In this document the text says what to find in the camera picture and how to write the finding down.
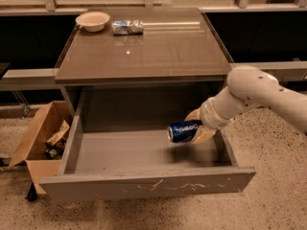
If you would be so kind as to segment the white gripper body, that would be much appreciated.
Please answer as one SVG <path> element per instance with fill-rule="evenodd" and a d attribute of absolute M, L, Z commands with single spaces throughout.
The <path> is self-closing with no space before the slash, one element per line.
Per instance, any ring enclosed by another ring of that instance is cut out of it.
<path fill-rule="evenodd" d="M 220 129 L 227 126 L 230 121 L 223 118 L 213 105 L 213 99 L 209 98 L 201 104 L 201 122 L 204 126 L 211 129 Z"/>

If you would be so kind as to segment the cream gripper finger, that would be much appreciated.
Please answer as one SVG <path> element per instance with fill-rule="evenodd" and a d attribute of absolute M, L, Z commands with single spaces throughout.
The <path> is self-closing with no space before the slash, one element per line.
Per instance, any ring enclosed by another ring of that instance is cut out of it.
<path fill-rule="evenodd" d="M 216 133 L 215 129 L 211 129 L 206 126 L 199 126 L 194 137 L 191 140 L 191 143 L 192 144 L 203 143 L 207 141 L 208 139 L 210 139 L 211 137 L 213 137 L 215 133 Z"/>
<path fill-rule="evenodd" d="M 185 118 L 185 121 L 199 121 L 201 119 L 201 109 L 197 108 L 191 111 Z"/>

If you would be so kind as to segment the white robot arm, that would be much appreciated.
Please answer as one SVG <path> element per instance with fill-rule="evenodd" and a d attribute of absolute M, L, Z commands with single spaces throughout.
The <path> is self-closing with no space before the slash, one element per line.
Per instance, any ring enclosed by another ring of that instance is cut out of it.
<path fill-rule="evenodd" d="M 307 133 L 307 96 L 281 86 L 276 77 L 256 67 L 243 65 L 229 71 L 225 88 L 188 114 L 186 121 L 201 121 L 191 142 L 205 142 L 235 116 L 258 105 Z"/>

